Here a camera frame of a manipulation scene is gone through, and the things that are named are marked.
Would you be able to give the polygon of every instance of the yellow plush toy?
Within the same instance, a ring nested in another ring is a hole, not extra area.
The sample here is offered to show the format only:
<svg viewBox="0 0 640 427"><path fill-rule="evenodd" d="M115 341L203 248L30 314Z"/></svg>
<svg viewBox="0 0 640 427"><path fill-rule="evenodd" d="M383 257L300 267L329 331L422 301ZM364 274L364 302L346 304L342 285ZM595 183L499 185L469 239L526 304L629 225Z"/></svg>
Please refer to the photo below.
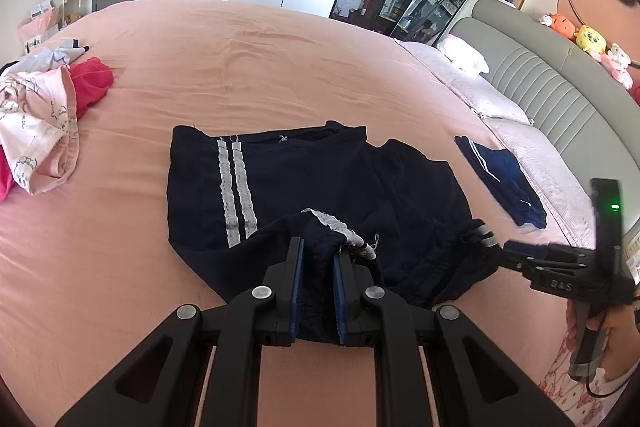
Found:
<svg viewBox="0 0 640 427"><path fill-rule="evenodd" d="M607 41L590 26L581 26L575 34L575 43L584 52L594 51L602 55L607 50Z"/></svg>

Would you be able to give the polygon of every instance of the pillow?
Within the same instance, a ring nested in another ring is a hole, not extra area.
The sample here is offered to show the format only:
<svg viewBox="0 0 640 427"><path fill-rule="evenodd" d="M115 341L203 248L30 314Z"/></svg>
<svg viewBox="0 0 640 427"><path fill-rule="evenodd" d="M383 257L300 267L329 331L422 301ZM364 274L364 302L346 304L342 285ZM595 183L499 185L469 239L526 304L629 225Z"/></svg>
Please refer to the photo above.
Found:
<svg viewBox="0 0 640 427"><path fill-rule="evenodd" d="M509 100L481 76L469 76L457 70L436 48L420 42L396 42L420 60L423 66L477 115L531 125L532 122L517 103Z"/></svg>
<svg viewBox="0 0 640 427"><path fill-rule="evenodd" d="M530 125L483 118L502 144L516 156L520 168L548 213L554 216L572 247L595 248L591 200L544 134Z"/></svg>
<svg viewBox="0 0 640 427"><path fill-rule="evenodd" d="M480 73L489 72L489 65L487 65L482 54L460 37L449 34L438 42L436 47L451 61L453 67L464 71L466 74L478 76Z"/></svg>

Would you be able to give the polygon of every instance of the metal screw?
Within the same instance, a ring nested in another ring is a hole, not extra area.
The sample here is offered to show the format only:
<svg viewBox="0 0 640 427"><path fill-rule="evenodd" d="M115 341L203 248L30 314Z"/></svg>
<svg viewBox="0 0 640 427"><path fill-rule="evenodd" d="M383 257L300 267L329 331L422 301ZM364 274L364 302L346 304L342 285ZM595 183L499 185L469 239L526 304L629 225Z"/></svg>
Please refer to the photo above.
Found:
<svg viewBox="0 0 640 427"><path fill-rule="evenodd" d="M179 319L187 321L187 320L192 319L193 317L195 317L197 312L198 311L196 310L196 306L192 306L190 304L185 304L183 306L180 306L178 308L178 311L175 312L175 314L178 315Z"/></svg>
<svg viewBox="0 0 640 427"><path fill-rule="evenodd" d="M380 286L369 286L364 290L364 295L369 299L382 299L385 296L385 290Z"/></svg>
<svg viewBox="0 0 640 427"><path fill-rule="evenodd" d="M456 318L460 317L460 310L455 306L446 305L440 308L440 315L443 319L447 319L448 321L454 321Z"/></svg>
<svg viewBox="0 0 640 427"><path fill-rule="evenodd" d="M256 286L252 290L251 295L253 295L256 299L266 299L267 297L271 296L271 293L273 292L268 286Z"/></svg>

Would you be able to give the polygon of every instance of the blue gripper pad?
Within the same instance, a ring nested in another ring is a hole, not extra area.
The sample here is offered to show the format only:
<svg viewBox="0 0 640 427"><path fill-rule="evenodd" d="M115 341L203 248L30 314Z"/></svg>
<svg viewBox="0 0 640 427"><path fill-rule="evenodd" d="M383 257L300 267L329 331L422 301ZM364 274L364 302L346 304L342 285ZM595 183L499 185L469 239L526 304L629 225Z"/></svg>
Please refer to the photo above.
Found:
<svg viewBox="0 0 640 427"><path fill-rule="evenodd" d="M340 260L337 254L334 255L334 305L338 337L340 338L340 345L344 346L347 343L347 303L344 297L342 271L340 270Z"/></svg>
<svg viewBox="0 0 640 427"><path fill-rule="evenodd" d="M300 328L300 303L302 302L303 269L302 260L304 256L305 242L300 240L300 250L296 262L296 273L293 276L293 290L291 292L291 324L289 325L289 338L292 343L296 341L298 329Z"/></svg>

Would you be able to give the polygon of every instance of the gray upholstered headboard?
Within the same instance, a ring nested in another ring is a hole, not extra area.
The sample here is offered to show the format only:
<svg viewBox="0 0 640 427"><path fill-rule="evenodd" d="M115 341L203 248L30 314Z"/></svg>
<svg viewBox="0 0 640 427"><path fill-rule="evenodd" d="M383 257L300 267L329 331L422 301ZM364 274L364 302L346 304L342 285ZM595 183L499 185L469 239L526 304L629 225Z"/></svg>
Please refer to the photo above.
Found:
<svg viewBox="0 0 640 427"><path fill-rule="evenodd" d="M582 187L622 182L624 232L640 230L640 107L571 41L497 0L467 0L443 35L484 55L492 85L558 149Z"/></svg>

